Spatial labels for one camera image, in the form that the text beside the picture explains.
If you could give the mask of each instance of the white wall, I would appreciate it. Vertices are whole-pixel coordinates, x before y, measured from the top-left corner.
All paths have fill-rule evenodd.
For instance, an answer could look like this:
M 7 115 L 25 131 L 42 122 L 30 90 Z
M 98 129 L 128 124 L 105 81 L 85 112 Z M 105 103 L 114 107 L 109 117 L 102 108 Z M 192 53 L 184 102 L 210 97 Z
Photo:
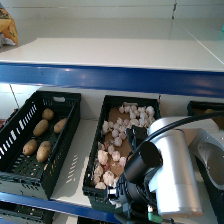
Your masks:
M 223 0 L 1 0 L 15 19 L 224 18 Z
M 114 96 L 129 96 L 129 97 L 143 97 L 158 99 L 158 94 L 152 93 L 135 93 L 135 92 L 122 92 L 122 91 L 108 91 L 108 90 L 93 90 L 93 89 L 72 89 L 72 88 L 59 88 L 59 87 L 38 87 L 38 86 L 26 86 L 26 85 L 12 85 L 12 89 L 15 93 L 17 102 L 21 107 L 26 99 L 37 90 L 43 91 L 56 91 L 56 92 L 73 92 L 81 93 L 81 118 L 84 119 L 98 119 L 100 115 L 101 106 L 105 95 Z M 4 107 L 0 107 L 0 119 L 6 119 L 13 109 L 17 108 L 16 102 L 11 93 L 8 84 L 0 84 L 0 98 L 4 99 Z M 160 112 L 161 116 L 180 116 L 187 115 L 187 105 L 191 101 L 207 101 L 207 102 L 221 102 L 224 103 L 224 99 L 218 98 L 204 98 L 204 97 L 192 97 L 192 96 L 176 96 L 162 94 L 160 98 Z

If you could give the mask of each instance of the wire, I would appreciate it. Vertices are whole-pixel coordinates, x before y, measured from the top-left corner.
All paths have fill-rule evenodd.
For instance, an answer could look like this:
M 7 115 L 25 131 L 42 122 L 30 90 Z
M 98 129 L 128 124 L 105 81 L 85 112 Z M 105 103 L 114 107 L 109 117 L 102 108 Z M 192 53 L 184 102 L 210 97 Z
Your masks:
M 143 142 L 151 141 L 152 139 L 154 139 L 158 135 L 160 135 L 160 134 L 162 134 L 166 131 L 169 131 L 173 128 L 176 128 L 178 126 L 184 125 L 184 124 L 188 124 L 188 123 L 191 123 L 191 122 L 194 122 L 194 121 L 210 119 L 210 118 L 213 118 L 213 117 L 222 117 L 222 116 L 224 116 L 224 111 L 219 111 L 219 112 L 215 112 L 215 113 L 208 113 L 208 114 L 200 114 L 200 115 L 195 115 L 195 116 L 192 116 L 192 117 L 187 117 L 187 118 L 181 119 L 179 121 L 175 121 L 171 124 L 168 124 L 163 128 L 160 128 L 159 130 L 157 130 L 156 132 L 154 132 L 150 136 L 148 136 Z

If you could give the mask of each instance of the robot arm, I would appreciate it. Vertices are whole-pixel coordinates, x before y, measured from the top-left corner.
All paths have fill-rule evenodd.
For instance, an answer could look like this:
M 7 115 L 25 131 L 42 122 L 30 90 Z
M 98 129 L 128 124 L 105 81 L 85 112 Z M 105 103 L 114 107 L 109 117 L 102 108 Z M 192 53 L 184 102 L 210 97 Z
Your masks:
M 149 136 L 179 119 L 180 117 L 162 118 L 155 121 L 148 130 Z M 147 218 L 149 206 L 156 208 L 157 213 L 167 222 L 170 220 L 167 218 L 203 215 L 188 144 L 192 142 L 189 148 L 206 167 L 211 164 L 207 168 L 209 177 L 218 189 L 223 189 L 224 178 L 215 172 L 224 168 L 223 145 L 217 141 L 220 133 L 217 125 L 207 119 L 179 126 L 178 129 L 154 137 L 151 142 L 141 144 L 128 160 L 115 195 L 108 196 L 119 201 L 123 213 L 126 212 L 129 217 L 129 222 L 122 223 L 132 223 L 130 220 L 140 216 L 141 212 L 136 212 L 136 209 L 144 211 L 144 217 Z M 215 163 L 214 158 L 217 156 L 222 159 Z

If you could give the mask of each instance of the produce crate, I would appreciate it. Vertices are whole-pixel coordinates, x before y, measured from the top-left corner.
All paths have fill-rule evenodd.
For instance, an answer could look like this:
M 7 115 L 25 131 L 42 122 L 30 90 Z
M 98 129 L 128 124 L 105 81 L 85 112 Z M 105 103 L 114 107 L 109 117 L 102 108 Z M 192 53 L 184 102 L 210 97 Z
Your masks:
M 101 113 L 99 117 L 99 122 L 92 145 L 91 153 L 89 155 L 89 161 L 86 168 L 84 180 L 83 180 L 83 193 L 88 196 L 93 209 L 104 211 L 104 212 L 115 212 L 115 206 L 110 202 L 104 201 L 104 190 L 96 189 L 91 186 L 91 179 L 93 177 L 93 170 L 95 165 L 95 159 L 97 157 L 98 142 L 104 141 L 104 135 L 101 134 L 102 125 L 104 120 L 108 121 L 109 112 L 112 108 L 120 107 L 124 102 L 127 103 L 137 103 L 138 106 L 152 106 L 155 110 L 154 118 L 160 118 L 159 105 L 156 99 L 145 99 L 145 98 L 135 98 L 135 97 L 119 97 L 119 96 L 105 96 Z
M 197 102 L 190 101 L 187 106 L 188 115 L 194 116 L 205 113 L 206 110 L 212 109 L 214 111 L 224 110 L 224 103 L 209 103 L 209 102 Z M 224 130 L 224 117 L 215 117 L 213 121 L 219 126 L 220 129 Z
M 204 113 L 207 109 L 212 109 L 214 111 L 224 110 L 224 103 L 210 103 L 210 102 L 196 102 L 191 101 L 188 104 L 188 115 L 195 116 Z M 213 118 L 214 122 L 219 126 L 220 129 L 224 130 L 224 117 Z M 217 217 L 218 223 L 224 223 L 224 191 L 218 190 L 210 181 L 208 174 L 206 172 L 204 164 L 196 158 L 197 165 L 201 176 L 204 180 L 207 192 L 212 204 L 214 213 Z
M 50 198 L 80 121 L 80 101 L 80 94 L 37 91 L 0 130 L 1 192 Z M 42 141 L 50 141 L 52 150 L 48 159 L 39 163 L 36 152 L 24 156 L 22 150 L 33 138 L 33 129 L 42 119 L 45 108 L 53 110 L 55 116 L 49 121 L 48 130 L 35 139 L 38 146 Z M 65 117 L 62 131 L 55 134 L 54 125 Z
M 54 212 L 8 202 L 0 202 L 0 216 L 19 224 L 51 224 Z
M 78 217 L 77 224 L 112 224 L 111 222 L 98 221 L 94 219 L 87 219 L 83 217 Z

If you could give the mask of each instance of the garlic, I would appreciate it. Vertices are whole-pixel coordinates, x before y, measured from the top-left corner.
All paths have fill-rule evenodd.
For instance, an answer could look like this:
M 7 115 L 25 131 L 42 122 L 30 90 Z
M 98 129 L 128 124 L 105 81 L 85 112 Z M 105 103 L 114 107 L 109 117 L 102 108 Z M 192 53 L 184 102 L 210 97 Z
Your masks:
M 114 179 L 113 188 L 116 188 L 118 179 L 119 179 L 119 177 L 116 177 L 116 178 Z
M 112 153 L 112 158 L 113 158 L 114 162 L 119 161 L 120 157 L 121 157 L 121 155 L 120 155 L 120 153 L 118 151 L 114 151 Z
M 120 137 L 115 138 L 114 145 L 120 147 L 122 145 L 122 139 Z
M 126 127 L 124 125 L 122 125 L 118 128 L 118 131 L 123 133 L 123 132 L 125 132 L 125 129 L 126 129 Z
M 107 160 L 108 160 L 107 154 L 108 154 L 108 152 L 105 152 L 103 150 L 98 151 L 98 160 L 101 165 L 106 165 Z
M 126 114 L 129 113 L 129 111 L 130 111 L 130 106 L 126 106 L 126 107 L 124 107 L 124 111 L 125 111 Z
M 94 175 L 92 180 L 93 185 L 96 186 L 99 182 L 100 182 L 100 177 Z
M 113 138 L 117 138 L 118 135 L 119 135 L 118 130 L 114 129 L 114 130 L 112 131 L 112 137 L 113 137 Z
M 99 183 L 97 183 L 95 188 L 105 190 L 106 189 L 106 185 L 103 182 L 99 182 Z
M 126 134 L 124 132 L 121 132 L 119 133 L 119 137 L 122 139 L 122 140 L 125 140 L 126 139 Z
M 125 157 L 121 157 L 119 160 L 119 165 L 122 167 L 125 167 L 125 163 L 126 163 L 126 158 Z
M 147 108 L 146 108 L 146 113 L 149 115 L 149 116 L 154 116 L 154 114 L 155 114 L 155 110 L 154 110 L 154 108 L 152 107 L 152 106 L 148 106 Z
M 119 124 L 115 123 L 115 124 L 114 124 L 114 129 L 115 129 L 115 130 L 118 130 L 118 128 L 119 128 Z
M 102 168 L 102 166 L 97 166 L 97 168 L 94 170 L 94 175 L 96 175 L 96 176 L 102 176 L 102 174 L 103 174 L 103 168 Z
M 131 120 L 130 120 L 130 124 L 131 124 L 131 125 L 138 126 L 138 125 L 139 125 L 139 121 L 138 121 L 137 119 L 131 119 Z
M 123 120 L 121 118 L 117 119 L 117 124 L 122 125 L 123 124 Z
M 135 105 L 133 105 L 133 106 L 131 106 L 131 108 L 130 108 L 132 111 L 135 111 L 135 110 L 137 110 L 137 107 L 135 106 Z
M 138 110 L 135 110 L 134 113 L 136 114 L 136 117 L 139 117 L 140 116 L 140 113 Z
M 98 150 L 105 150 L 104 144 L 98 142 Z
M 110 155 L 112 155 L 113 152 L 114 152 L 114 146 L 113 146 L 113 145 L 110 145 L 110 146 L 108 147 L 108 153 L 109 153 Z
M 113 186 L 114 183 L 114 174 L 111 171 L 107 171 L 103 175 L 103 181 L 107 186 Z
M 123 125 L 128 126 L 129 122 L 130 121 L 128 119 L 125 119 L 124 122 L 123 122 Z
M 139 111 L 140 113 L 145 113 L 145 107 L 139 107 L 139 108 L 138 108 L 138 111 Z
M 124 106 L 123 106 L 123 105 L 119 108 L 119 112 L 120 112 L 121 114 L 124 113 Z
M 112 121 L 109 121 L 108 124 L 109 124 L 109 128 L 111 129 L 114 128 L 114 123 Z
M 140 118 L 141 119 L 147 119 L 148 115 L 146 113 L 140 113 Z
M 130 119 L 135 119 L 136 114 L 130 110 Z
M 102 131 L 103 131 L 103 134 L 105 135 L 109 130 L 109 124 L 107 121 L 104 121 L 103 123 L 103 126 L 102 126 Z

